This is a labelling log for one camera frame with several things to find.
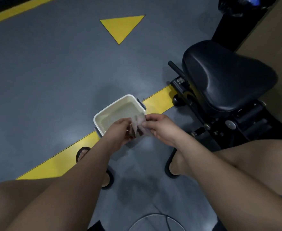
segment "yellow stripe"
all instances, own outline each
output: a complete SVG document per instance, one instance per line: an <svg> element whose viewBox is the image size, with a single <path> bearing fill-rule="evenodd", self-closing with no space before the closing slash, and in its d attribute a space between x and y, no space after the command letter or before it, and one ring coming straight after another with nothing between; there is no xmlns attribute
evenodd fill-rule
<svg viewBox="0 0 282 231"><path fill-rule="evenodd" d="M47 3L52 0L31 0L25 3L22 3L20 5L17 5L15 7L12 7L8 10L0 12L0 21L8 19L14 15L20 14L24 11L27 11L29 9L33 9L35 7L38 7L39 5L42 5L44 3Z"/></svg>
<svg viewBox="0 0 282 231"><path fill-rule="evenodd" d="M143 104L147 108L147 113L163 113L170 109L173 106L172 98L175 94L176 91L169 85L145 99ZM84 146L93 147L98 140L97 133L92 132L17 179L40 179L62 176L75 165L77 151Z"/></svg>

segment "black trash bag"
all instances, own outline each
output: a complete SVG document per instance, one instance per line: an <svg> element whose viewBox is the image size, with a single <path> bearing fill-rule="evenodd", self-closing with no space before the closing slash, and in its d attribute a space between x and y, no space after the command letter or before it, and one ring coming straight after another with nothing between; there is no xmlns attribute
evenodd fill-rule
<svg viewBox="0 0 282 231"><path fill-rule="evenodd" d="M276 0L219 0L218 9L233 17L243 17L251 12L267 9Z"/></svg>

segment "black sandal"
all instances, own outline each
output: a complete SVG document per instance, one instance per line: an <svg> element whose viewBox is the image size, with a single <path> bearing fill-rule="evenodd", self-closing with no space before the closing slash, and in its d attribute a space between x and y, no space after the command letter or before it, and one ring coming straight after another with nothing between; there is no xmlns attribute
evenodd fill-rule
<svg viewBox="0 0 282 231"><path fill-rule="evenodd" d="M174 175L174 174L172 174L171 172L170 172L170 164L171 164L171 162L172 162L172 160L173 160L173 157L174 157L174 155L175 155L175 153L176 153L176 151L177 151L177 149L176 148L174 148L173 149L173 152L171 153L171 155L170 155L170 157L169 157L169 159L167 160L167 163L166 163L166 166L164 167L164 172L166 173L166 175L168 176L168 177L170 177L170 178L172 178L172 179L176 179L177 177L179 177L179 175Z"/></svg>
<svg viewBox="0 0 282 231"><path fill-rule="evenodd" d="M87 150L87 151L89 152L89 151L91 150L91 148L90 148L90 147L82 147L82 148L79 149L79 151L77 152L77 155L76 155L76 162L77 162L77 163L78 163L78 158L79 158L79 156L80 156L80 154L81 154L81 152L82 152L83 150ZM113 185L113 183L114 183L114 177L113 177L111 171L110 171L109 169L107 169L106 173L107 173L107 174L109 175L109 177L110 177L110 182L109 182L108 185L102 187L102 188L101 188L102 190L108 190L108 189Z"/></svg>

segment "seat cushion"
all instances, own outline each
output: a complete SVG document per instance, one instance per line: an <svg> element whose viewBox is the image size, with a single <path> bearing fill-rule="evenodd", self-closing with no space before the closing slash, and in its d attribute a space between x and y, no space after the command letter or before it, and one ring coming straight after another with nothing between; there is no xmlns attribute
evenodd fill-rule
<svg viewBox="0 0 282 231"><path fill-rule="evenodd" d="M277 82L271 67L210 40L187 49L182 67L201 106L209 105L220 112L240 109Z"/></svg>

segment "cable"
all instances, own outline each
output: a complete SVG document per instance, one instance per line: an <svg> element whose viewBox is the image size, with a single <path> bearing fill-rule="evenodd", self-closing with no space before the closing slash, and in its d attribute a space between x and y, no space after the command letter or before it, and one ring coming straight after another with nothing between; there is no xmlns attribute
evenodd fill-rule
<svg viewBox="0 0 282 231"><path fill-rule="evenodd" d="M178 222L176 219L166 215L166 214L161 214L161 213L150 213L150 214L146 214L144 216L142 216L141 218L139 218L135 223L132 224L132 226L130 226L130 228L128 229L128 231L131 231L131 229L139 222L141 221L142 219L144 218L147 218L147 217L150 217L150 216L164 216L166 217L166 223L167 223L167 226L168 226L168 230L171 231L170 229L170 225L169 225L169 222L168 222L168 218L173 220L174 222L176 222L184 231L186 231L184 229L184 227L180 224L180 222Z"/></svg>

